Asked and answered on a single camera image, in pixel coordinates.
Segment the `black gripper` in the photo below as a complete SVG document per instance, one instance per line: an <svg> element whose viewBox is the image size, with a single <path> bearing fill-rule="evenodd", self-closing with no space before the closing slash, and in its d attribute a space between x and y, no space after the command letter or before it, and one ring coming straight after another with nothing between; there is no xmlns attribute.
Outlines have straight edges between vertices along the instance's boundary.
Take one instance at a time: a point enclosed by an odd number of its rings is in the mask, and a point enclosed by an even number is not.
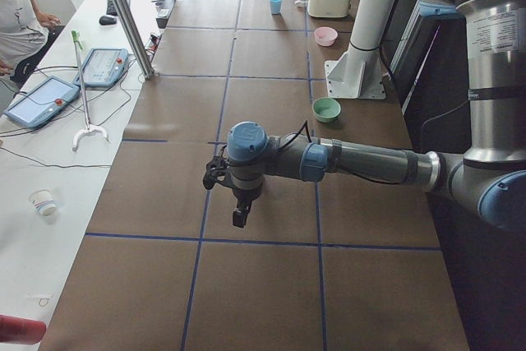
<svg viewBox="0 0 526 351"><path fill-rule="evenodd" d="M247 208L257 199L263 188L263 176L256 175L255 178L241 179L235 174L230 174L233 183L233 194L237 198L237 208L233 211L233 226L244 228L247 224Z"/></svg>

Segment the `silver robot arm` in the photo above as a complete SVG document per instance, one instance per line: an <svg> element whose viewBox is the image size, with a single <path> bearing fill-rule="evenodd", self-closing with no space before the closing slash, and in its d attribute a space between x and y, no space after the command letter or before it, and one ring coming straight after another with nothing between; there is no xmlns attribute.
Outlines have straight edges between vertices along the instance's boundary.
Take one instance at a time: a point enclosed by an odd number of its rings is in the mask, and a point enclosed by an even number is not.
<svg viewBox="0 0 526 351"><path fill-rule="evenodd" d="M243 227L266 176L319 182L346 173L371 182L414 185L454 201L482 221L525 230L525 0L418 0L421 16L466 23L466 100L420 125L416 151L311 135L308 127L269 136L255 122L228 132L212 175L237 198L233 224Z"/></svg>

